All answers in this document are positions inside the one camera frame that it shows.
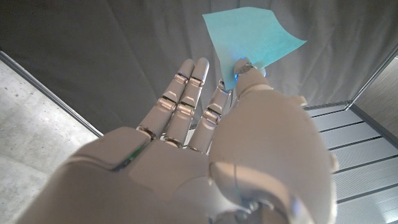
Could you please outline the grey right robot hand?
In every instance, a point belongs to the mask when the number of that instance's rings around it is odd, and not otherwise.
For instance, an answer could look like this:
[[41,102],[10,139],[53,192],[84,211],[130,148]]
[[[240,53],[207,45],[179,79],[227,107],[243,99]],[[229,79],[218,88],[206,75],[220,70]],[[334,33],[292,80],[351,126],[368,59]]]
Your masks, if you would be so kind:
[[192,135],[207,59],[186,60],[136,128],[86,144],[49,178],[19,223],[334,223],[335,156],[302,96],[248,59],[220,83]]

